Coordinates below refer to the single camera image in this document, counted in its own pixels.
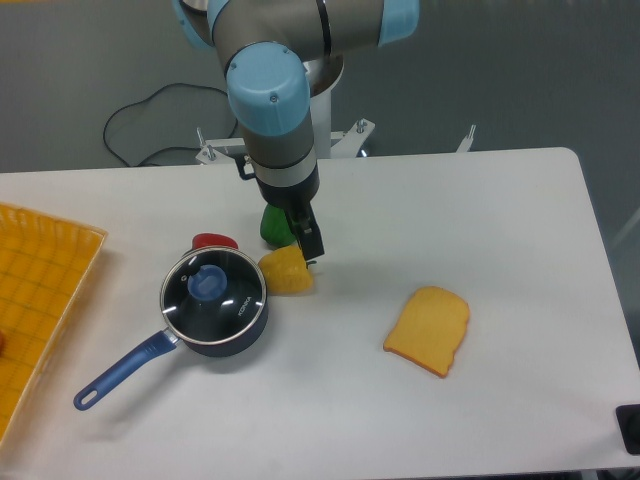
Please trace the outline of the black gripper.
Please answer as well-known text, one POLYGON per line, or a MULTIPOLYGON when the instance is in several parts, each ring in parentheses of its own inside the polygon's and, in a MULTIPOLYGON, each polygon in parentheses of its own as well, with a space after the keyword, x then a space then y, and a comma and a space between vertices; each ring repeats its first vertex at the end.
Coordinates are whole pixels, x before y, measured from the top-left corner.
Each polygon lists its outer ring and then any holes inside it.
POLYGON ((325 253, 322 235, 311 201, 319 189, 315 154, 287 158, 268 154, 264 158, 246 155, 236 161, 243 180, 255 180, 263 198, 285 211, 285 216, 305 260, 325 253))

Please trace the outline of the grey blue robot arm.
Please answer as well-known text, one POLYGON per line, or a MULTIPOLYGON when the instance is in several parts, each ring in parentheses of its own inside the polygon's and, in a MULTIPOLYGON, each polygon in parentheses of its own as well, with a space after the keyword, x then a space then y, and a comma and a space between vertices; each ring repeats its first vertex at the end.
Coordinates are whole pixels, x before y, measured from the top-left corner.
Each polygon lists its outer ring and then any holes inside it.
POLYGON ((282 209, 303 256, 324 253, 306 63, 411 36, 417 1, 176 1, 186 37, 214 48, 261 195, 282 209))

